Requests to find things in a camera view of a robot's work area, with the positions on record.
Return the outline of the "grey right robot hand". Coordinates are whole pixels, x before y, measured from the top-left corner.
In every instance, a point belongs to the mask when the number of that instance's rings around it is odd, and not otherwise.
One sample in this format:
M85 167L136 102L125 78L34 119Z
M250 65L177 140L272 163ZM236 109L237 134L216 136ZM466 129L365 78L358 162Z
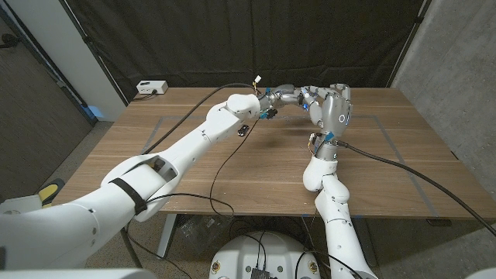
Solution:
M311 121L320 128L315 137L314 156L321 160L337 158L337 140L350 123L353 106L351 89L347 84L331 84L328 88L301 88Z

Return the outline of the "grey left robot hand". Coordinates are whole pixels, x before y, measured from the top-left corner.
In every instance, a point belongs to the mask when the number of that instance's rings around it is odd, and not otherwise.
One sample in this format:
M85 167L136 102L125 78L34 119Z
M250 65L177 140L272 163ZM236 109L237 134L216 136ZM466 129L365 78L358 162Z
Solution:
M283 84L271 89L268 93L258 97L260 110L265 112L270 109L280 109L286 105L301 106L304 102L300 88L292 84Z

